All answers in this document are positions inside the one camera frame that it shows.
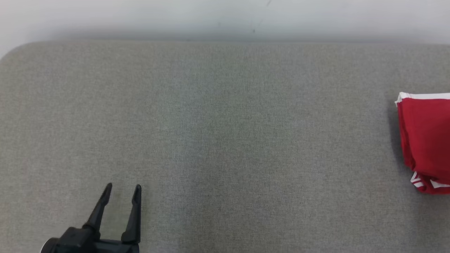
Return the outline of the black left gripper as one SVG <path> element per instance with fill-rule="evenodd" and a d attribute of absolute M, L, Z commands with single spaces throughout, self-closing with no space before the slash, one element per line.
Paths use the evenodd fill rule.
<path fill-rule="evenodd" d="M 50 238 L 42 246 L 41 253 L 139 253 L 141 242 L 141 196 L 137 184 L 131 200 L 132 209 L 121 240 L 102 240 L 99 232 L 103 212 L 109 202 L 112 183 L 108 183 L 97 201 L 84 228 L 69 227 L 59 238 Z"/>

